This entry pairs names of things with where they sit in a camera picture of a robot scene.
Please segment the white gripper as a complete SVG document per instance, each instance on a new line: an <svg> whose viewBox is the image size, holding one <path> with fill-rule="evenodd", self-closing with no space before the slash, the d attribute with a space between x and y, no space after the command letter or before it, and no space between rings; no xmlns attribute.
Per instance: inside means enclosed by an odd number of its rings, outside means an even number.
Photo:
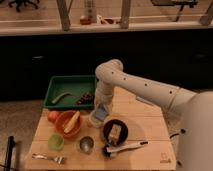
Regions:
<svg viewBox="0 0 213 171"><path fill-rule="evenodd" d="M99 104L105 104L109 105L112 102L112 99L114 97L114 87L110 86L109 84L105 83L98 83L96 90L95 90L95 106L98 106ZM110 105L107 107L107 116L106 119L108 119L113 113L113 105ZM99 119L99 106L96 107L93 111L93 117L97 120Z"/></svg>

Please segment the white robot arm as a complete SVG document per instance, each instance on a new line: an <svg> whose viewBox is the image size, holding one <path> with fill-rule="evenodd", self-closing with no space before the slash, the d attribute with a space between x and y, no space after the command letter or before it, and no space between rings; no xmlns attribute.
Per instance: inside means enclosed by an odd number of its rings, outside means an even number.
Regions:
<svg viewBox="0 0 213 171"><path fill-rule="evenodd" d="M121 87L181 116L176 171L213 171L213 91L196 93L123 72L123 64L112 59L95 69L98 84L95 106L110 103L114 87Z"/></svg>

